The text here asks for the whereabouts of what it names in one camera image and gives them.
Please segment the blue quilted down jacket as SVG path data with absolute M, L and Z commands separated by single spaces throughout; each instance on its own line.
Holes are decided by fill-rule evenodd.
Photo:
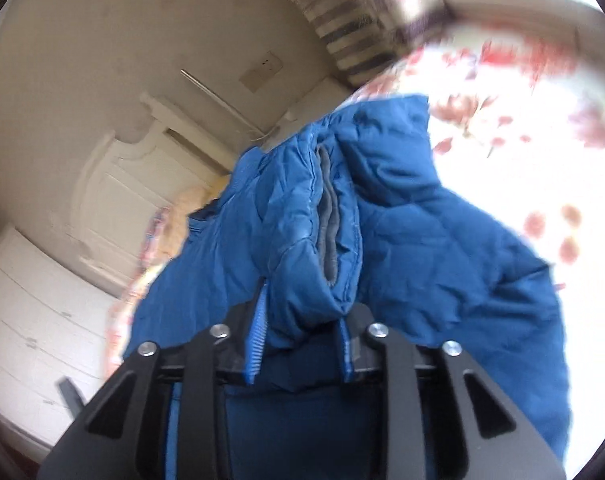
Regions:
M 185 344 L 266 294 L 254 390 L 228 403 L 237 479 L 363 479 L 374 393 L 345 390 L 339 323 L 356 304 L 405 338 L 454 340 L 557 457 L 568 442 L 565 328 L 549 265 L 440 181 L 424 96 L 349 104 L 237 162 L 134 315 L 131 344 Z

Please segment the white drawer cabinet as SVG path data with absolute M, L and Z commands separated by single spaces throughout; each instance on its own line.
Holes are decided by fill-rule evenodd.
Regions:
M 68 377 L 90 400 L 104 378 L 112 297 L 14 228 L 0 236 L 0 419 L 39 453 L 71 423 L 57 388 Z

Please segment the white wooden headboard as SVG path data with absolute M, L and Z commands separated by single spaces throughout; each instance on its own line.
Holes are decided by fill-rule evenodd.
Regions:
M 139 265 L 148 221 L 180 192 L 209 190 L 233 169 L 237 154 L 176 104 L 143 93 L 150 130 L 136 143 L 107 133 L 76 184 L 70 236 L 80 261 L 109 286 L 122 288 Z

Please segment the floral bed sheet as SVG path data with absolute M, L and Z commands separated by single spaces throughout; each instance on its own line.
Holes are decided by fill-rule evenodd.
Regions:
M 591 67 L 592 40 L 584 30 L 558 41 L 512 32 L 508 0 L 492 0 L 497 17 L 473 26 L 469 44 L 462 27 L 445 33 L 444 0 L 364 3 L 397 34 L 406 55 L 337 110 L 424 96 L 441 183 L 549 265 L 564 327 L 574 310 L 587 317 L 573 332 L 575 342 L 588 330 L 604 333 L 605 304 L 587 298 L 589 289 L 605 292 L 605 90 Z M 108 373 L 134 352 L 136 309 L 177 256 L 131 286 L 107 332 Z

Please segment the white bedside table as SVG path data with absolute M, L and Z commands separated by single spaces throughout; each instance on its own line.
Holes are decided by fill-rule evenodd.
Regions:
M 270 151 L 306 125 L 331 113 L 353 93 L 334 77 L 326 77 L 302 98 L 290 105 L 276 122 L 267 137 L 260 142 L 264 151 Z

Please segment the striped curtain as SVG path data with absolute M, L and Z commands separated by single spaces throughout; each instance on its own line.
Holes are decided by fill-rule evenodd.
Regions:
M 367 84 L 398 58 L 376 18 L 359 0 L 311 0 L 300 7 L 351 87 Z

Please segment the wall socket plate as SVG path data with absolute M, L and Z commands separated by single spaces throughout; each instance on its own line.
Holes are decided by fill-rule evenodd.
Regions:
M 249 70 L 240 76 L 240 83 L 250 92 L 256 93 L 283 68 L 282 60 L 268 51 Z

